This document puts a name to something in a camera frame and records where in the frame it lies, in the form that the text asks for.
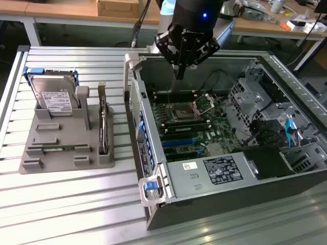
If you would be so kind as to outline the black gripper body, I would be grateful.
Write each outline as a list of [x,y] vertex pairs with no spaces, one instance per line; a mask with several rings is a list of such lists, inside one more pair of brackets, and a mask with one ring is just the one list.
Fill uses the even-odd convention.
[[222,8],[217,0],[179,0],[175,3],[169,36],[172,41],[181,41],[182,32],[192,38],[208,41],[213,38],[213,29]]

